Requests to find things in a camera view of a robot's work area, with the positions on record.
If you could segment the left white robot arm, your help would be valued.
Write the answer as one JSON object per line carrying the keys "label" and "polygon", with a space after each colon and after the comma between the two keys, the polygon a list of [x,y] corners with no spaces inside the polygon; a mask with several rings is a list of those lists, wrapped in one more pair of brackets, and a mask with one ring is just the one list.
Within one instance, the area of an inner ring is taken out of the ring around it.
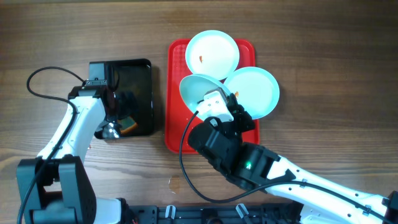
{"label": "left white robot arm", "polygon": [[123,198],[98,198],[83,161],[93,137],[121,136],[120,120],[134,111],[134,96],[118,96],[116,62],[91,62],[89,78],[72,88],[67,111],[50,142],[23,159],[16,177],[18,223],[137,223]]}

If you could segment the green and orange sponge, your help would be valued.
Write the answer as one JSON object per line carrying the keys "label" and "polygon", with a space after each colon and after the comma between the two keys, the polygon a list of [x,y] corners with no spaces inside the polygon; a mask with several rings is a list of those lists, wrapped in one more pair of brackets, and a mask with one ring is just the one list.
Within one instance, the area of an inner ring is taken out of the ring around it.
{"label": "green and orange sponge", "polygon": [[138,124],[131,116],[119,120],[118,122],[119,125],[121,126],[120,132],[122,135],[129,135],[132,131],[134,131],[138,127]]}

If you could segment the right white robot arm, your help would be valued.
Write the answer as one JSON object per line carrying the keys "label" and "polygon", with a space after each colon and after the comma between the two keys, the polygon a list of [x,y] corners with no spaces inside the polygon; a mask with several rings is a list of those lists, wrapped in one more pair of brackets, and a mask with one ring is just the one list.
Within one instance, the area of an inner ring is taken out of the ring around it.
{"label": "right white robot arm", "polygon": [[263,191],[298,203],[298,223],[397,223],[397,192],[390,196],[349,189],[301,169],[258,144],[243,142],[254,122],[233,94],[182,94],[202,122],[186,137],[226,180],[245,192]]}

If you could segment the light blue plate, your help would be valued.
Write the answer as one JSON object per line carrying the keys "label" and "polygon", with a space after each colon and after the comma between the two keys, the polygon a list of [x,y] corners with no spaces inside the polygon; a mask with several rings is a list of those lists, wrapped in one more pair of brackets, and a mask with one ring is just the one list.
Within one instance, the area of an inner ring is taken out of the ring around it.
{"label": "light blue plate", "polygon": [[204,99],[207,92],[221,88],[226,96],[231,92],[219,80],[202,74],[192,74],[182,78],[179,86],[180,96],[192,112],[196,112],[199,101]]}
{"label": "light blue plate", "polygon": [[237,69],[224,81],[224,85],[235,94],[238,103],[252,119],[267,116],[279,101],[277,80],[270,72],[259,67]]}
{"label": "light blue plate", "polygon": [[185,50],[185,61],[193,74],[224,80],[235,71],[240,59],[238,45],[228,34],[206,30],[195,35]]}

